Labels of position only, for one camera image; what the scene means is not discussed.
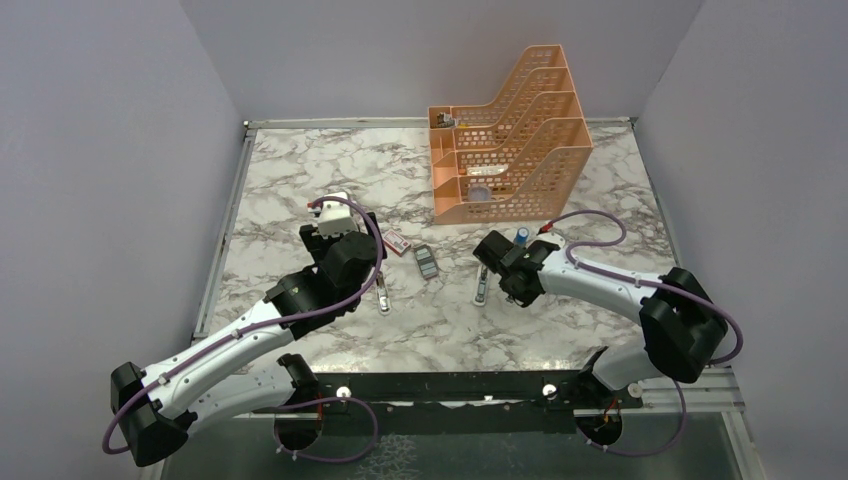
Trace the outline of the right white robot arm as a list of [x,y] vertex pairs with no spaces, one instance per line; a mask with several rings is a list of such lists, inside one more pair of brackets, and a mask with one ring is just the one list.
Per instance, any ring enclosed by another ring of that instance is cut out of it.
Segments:
[[566,296],[604,308],[641,329],[641,338],[604,347],[580,370],[579,398],[600,407],[633,383],[667,377],[696,382],[729,330],[694,275],[674,267],[663,275],[627,272],[582,261],[546,239],[518,246],[490,232],[473,255],[498,275],[500,289],[520,307],[538,297]]

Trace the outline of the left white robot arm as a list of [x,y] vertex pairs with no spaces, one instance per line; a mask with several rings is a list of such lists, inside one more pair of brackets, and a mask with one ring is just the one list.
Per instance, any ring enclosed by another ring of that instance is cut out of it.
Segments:
[[163,361],[126,362],[110,375],[113,417],[107,455],[129,453],[139,467],[183,447],[202,428],[255,410],[319,412],[329,402],[299,354],[242,377],[258,357],[353,313],[387,257],[376,215],[339,196],[309,206],[316,221],[299,234],[311,264],[283,276],[227,327]]

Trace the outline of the red white staple box sleeve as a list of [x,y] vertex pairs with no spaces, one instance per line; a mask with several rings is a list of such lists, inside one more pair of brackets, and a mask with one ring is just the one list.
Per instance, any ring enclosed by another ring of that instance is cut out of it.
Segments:
[[402,257],[411,248],[411,243],[393,229],[385,231],[382,238],[384,245],[399,257]]

